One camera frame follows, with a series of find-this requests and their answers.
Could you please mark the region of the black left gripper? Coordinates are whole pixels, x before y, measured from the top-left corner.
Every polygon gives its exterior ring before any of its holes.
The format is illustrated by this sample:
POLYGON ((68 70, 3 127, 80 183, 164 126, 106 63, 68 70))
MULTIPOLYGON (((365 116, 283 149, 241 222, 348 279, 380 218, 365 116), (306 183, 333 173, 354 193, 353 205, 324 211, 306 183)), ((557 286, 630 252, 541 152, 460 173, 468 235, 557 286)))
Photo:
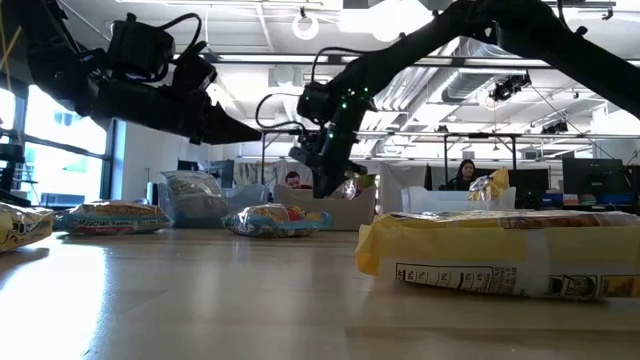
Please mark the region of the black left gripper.
POLYGON ((202 90, 176 92, 128 80, 84 81, 74 88, 74 110, 99 127, 114 120, 180 135, 195 144, 254 142, 262 133, 230 117, 202 90))

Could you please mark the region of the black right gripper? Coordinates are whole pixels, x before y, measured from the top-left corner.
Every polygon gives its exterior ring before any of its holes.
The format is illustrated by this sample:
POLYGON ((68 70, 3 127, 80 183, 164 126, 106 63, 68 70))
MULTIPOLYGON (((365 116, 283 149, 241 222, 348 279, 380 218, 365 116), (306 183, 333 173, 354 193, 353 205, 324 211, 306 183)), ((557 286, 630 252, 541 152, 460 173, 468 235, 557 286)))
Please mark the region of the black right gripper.
POLYGON ((289 150, 289 156, 313 172, 313 197, 322 199, 341 195, 349 179, 347 173, 366 175, 364 165, 350 159, 362 117, 338 117, 315 133, 299 137, 299 144, 289 150))

